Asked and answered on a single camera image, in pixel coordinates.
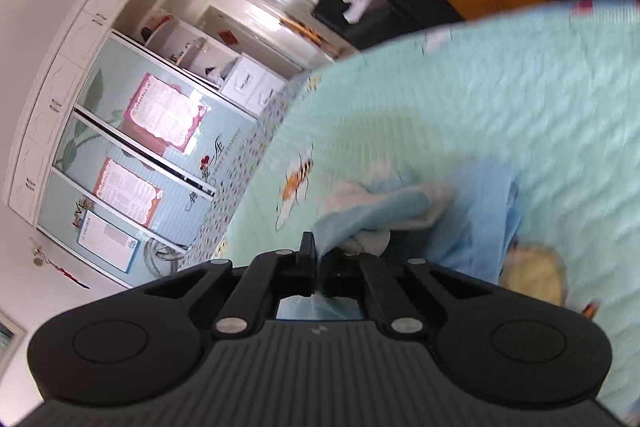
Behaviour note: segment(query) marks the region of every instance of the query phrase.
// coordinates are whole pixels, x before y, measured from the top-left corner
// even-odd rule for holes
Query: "ribbed gray surface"
[[[191,379],[118,409],[47,402],[21,427],[394,427],[619,425],[595,403],[523,412],[484,403],[441,374],[427,350],[369,322],[270,321],[217,343]]]

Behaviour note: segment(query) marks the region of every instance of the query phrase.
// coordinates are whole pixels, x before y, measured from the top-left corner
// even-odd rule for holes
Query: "paper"
[[[135,237],[114,227],[92,211],[86,211],[78,245],[95,253],[118,270],[123,272],[129,270],[129,264],[139,242]]]
[[[184,152],[205,111],[204,106],[147,73],[125,118]]]
[[[94,193],[105,203],[144,226],[151,222],[162,198],[162,190],[127,171],[111,158],[107,158],[100,169]]]

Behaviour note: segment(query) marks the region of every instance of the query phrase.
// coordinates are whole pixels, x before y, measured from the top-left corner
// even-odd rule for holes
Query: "picture frame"
[[[0,380],[24,336],[25,331],[0,311]]]

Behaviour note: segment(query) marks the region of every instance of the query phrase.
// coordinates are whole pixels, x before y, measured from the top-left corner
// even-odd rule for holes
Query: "mattress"
[[[377,161],[428,181],[478,156],[518,172],[518,235],[562,256],[568,305],[601,302],[595,320],[614,360],[600,399],[624,416],[640,395],[640,11],[633,0],[585,0],[437,28],[291,82],[245,145],[188,261],[204,261],[216,247],[215,256],[236,266],[263,251],[296,249],[334,182],[361,180]]]

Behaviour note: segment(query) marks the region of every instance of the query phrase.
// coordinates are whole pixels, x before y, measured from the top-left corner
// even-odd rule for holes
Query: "hanging ornament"
[[[41,245],[35,242],[33,237],[29,238],[29,246],[31,248],[31,253],[33,253],[33,264],[35,266],[42,266],[44,264],[50,264],[53,268],[58,270],[62,275],[71,279],[78,286],[82,286],[82,288],[86,288],[90,290],[89,286],[81,283],[78,279],[76,279],[73,275],[71,275],[68,271],[66,271],[62,266],[58,266],[53,261],[50,261],[46,254],[42,251]]]

